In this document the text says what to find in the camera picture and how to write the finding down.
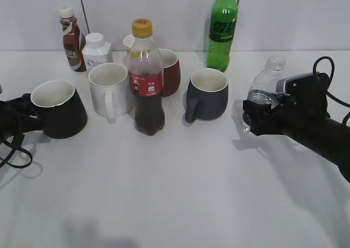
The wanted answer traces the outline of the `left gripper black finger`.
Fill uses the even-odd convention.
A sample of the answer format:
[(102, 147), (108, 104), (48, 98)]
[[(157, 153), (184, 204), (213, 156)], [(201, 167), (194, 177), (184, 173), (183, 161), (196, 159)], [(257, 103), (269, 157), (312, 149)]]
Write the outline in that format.
[(22, 95), (21, 99), (23, 100), (23, 111), (26, 115), (36, 116), (34, 107), (31, 102), (31, 94), (25, 93)]

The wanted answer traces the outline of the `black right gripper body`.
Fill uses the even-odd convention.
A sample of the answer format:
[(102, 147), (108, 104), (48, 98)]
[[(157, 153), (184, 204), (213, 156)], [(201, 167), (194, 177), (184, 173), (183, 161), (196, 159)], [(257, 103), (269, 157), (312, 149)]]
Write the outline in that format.
[(305, 95), (279, 95), (281, 104), (275, 118), (283, 134), (321, 155), (349, 181), (349, 127), (330, 118), (326, 91), (330, 77), (314, 75), (321, 90)]

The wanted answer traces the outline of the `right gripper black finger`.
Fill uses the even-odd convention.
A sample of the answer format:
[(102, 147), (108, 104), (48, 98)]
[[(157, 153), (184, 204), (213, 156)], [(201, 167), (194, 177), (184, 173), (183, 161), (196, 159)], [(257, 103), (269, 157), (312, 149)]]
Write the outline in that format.
[(243, 120), (255, 135), (273, 134), (273, 128), (269, 124), (271, 111), (271, 104), (259, 104), (249, 100), (243, 101)]

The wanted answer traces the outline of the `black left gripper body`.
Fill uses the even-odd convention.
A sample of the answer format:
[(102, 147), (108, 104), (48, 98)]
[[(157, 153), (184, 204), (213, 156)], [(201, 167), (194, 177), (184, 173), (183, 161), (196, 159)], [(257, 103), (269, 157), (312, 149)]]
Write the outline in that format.
[(23, 142), (25, 133), (43, 128), (42, 118), (24, 113), (21, 97), (1, 101), (1, 140), (13, 137), (14, 142)]

